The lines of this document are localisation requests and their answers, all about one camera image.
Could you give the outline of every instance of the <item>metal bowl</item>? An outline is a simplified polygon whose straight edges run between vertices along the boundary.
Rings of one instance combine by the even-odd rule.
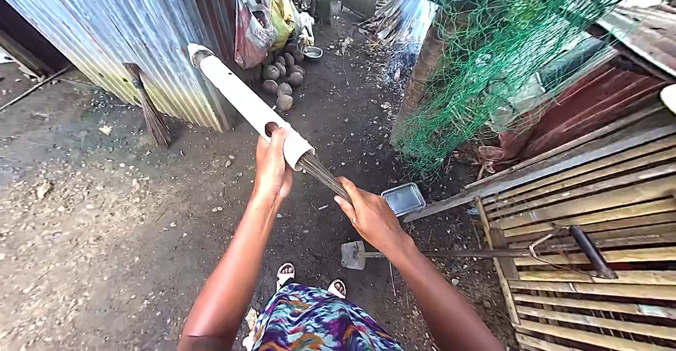
[[[303,55],[308,61],[317,62],[324,55],[324,51],[317,46],[308,46]]]

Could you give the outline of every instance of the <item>corrugated metal wall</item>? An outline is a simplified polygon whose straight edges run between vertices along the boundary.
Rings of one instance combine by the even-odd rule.
[[[6,0],[94,83],[135,104],[122,62],[138,63],[157,108],[219,131],[234,110],[190,64],[214,46],[195,0]]]

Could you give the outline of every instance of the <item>broom bristles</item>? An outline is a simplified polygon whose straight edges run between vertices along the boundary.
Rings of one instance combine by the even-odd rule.
[[[150,135],[155,140],[155,144],[161,149],[169,149],[169,145],[174,139],[169,126],[164,121],[164,116],[157,111],[155,104],[148,96],[148,92],[143,86],[143,81],[140,79],[140,67],[136,63],[123,63],[124,68],[130,73],[134,87],[139,90],[140,107],[143,110],[143,117],[145,118],[145,125],[148,127]]]

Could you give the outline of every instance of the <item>red plastic bag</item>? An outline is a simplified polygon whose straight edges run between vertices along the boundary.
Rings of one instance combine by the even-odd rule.
[[[276,31],[270,24],[270,11],[256,0],[237,0],[234,36],[234,61],[241,68],[262,62],[275,42]]]

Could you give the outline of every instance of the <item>white pvc pipe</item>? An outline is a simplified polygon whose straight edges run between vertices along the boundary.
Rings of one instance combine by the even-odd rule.
[[[301,168],[296,166],[296,162],[298,162],[300,156],[308,151],[314,154],[314,148],[308,141],[294,131],[291,124],[284,121],[272,108],[265,104],[211,50],[200,44],[191,43],[188,44],[188,53],[193,65],[202,70],[207,79],[220,90],[223,96],[244,116],[244,119],[268,142],[271,138],[265,134],[265,124],[275,122],[280,127],[289,128],[289,136],[284,142],[284,158],[295,171],[299,171]]]

